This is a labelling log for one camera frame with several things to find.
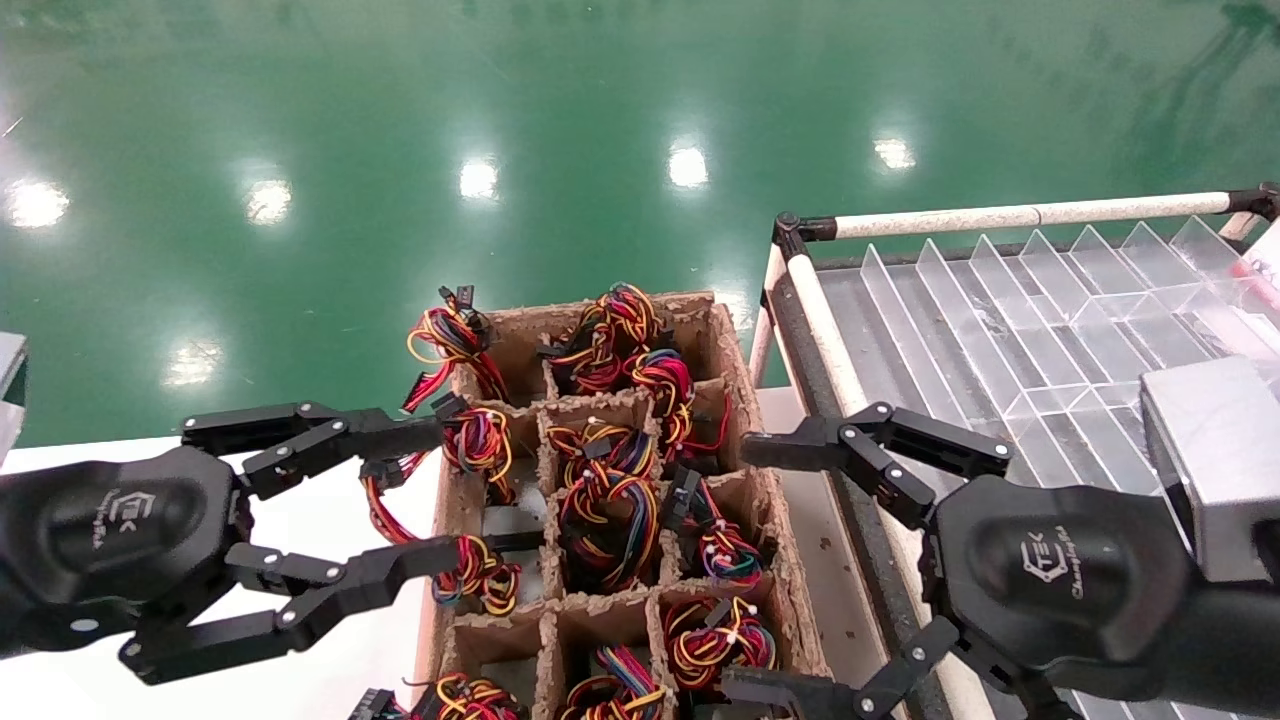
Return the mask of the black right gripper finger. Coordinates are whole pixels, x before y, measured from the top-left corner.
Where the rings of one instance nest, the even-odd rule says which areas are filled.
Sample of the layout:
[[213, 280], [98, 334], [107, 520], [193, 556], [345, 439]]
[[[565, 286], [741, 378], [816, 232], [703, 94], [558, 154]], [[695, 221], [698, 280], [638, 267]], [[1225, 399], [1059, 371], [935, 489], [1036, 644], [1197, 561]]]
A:
[[909, 530], [925, 530], [938, 495], [901, 461], [964, 480], [1005, 477], [1012, 450], [1001, 439], [878, 402], [846, 418], [805, 416], [790, 433], [742, 436], [742, 462], [788, 471], [837, 471]]
[[[909, 642], [908, 647], [891, 659], [872, 679], [861, 688], [854, 688], [840, 682], [822, 676], [792, 674], [786, 671], [767, 670], [759, 667], [731, 667], [722, 671], [722, 692], [733, 702], [754, 702], [785, 708], [797, 719], [890, 719], [896, 708], [910, 694], [916, 684], [928, 674], [934, 671], [948, 655], [956, 655], [963, 660], [970, 657], [982, 659], [979, 651], [972, 648], [972, 643], [965, 638], [963, 630], [946, 616], [932, 619]], [[1073, 628], [1071, 638], [1065, 641], [1062, 633], [1059, 637], [1048, 632], [1042, 633], [1041, 641], [1048, 641], [1051, 653], [1046, 662], [1055, 662], [1062, 659], [1079, 655], [1082, 646], [1079, 642], [1079, 628]], [[1082, 719], [1070, 705], [1061, 701], [1056, 689], [1047, 682], [1043, 673], [1030, 669], [1029, 660], [1012, 660], [1012, 655], [1004, 657], [997, 652], [996, 659], [1012, 661], [1016, 670], [1028, 671], [1020, 676], [1009, 673], [1009, 678], [1001, 680], [1004, 692], [1018, 697], [1027, 719]]]

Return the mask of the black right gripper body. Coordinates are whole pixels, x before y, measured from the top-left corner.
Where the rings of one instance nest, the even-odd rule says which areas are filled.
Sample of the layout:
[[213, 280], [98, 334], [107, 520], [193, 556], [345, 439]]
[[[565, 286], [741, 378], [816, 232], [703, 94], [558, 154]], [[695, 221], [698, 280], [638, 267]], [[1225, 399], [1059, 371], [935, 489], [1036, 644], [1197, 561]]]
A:
[[1277, 592], [1207, 580], [1155, 496], [979, 477], [929, 515], [922, 573], [998, 687], [1277, 714]]

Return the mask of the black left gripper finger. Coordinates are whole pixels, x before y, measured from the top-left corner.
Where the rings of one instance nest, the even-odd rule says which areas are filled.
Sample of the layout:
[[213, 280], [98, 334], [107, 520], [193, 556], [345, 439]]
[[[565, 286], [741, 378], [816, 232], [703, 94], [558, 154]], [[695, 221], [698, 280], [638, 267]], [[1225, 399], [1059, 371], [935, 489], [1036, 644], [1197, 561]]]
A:
[[122, 647], [120, 661], [142, 683], [159, 685], [310, 650], [344, 619], [392, 606], [406, 582], [456, 569], [460, 550], [453, 536], [438, 536], [337, 562], [237, 543], [223, 562], [234, 583], [287, 602], [192, 626], [141, 626]]
[[183, 446], [215, 457], [253, 452], [242, 462], [244, 486], [273, 498], [352, 457], [385, 461], [442, 445], [433, 416], [396, 420], [378, 407], [339, 411], [321, 404], [282, 404], [188, 418]]

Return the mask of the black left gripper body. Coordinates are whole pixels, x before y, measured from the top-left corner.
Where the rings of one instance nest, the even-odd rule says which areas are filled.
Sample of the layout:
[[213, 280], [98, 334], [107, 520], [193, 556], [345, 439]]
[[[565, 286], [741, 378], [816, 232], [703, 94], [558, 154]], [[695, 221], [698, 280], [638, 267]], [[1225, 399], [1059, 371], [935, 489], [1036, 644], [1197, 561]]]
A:
[[8, 474], [1, 491], [8, 659], [196, 619], [230, 591], [227, 552], [251, 534], [238, 474], [186, 446]]

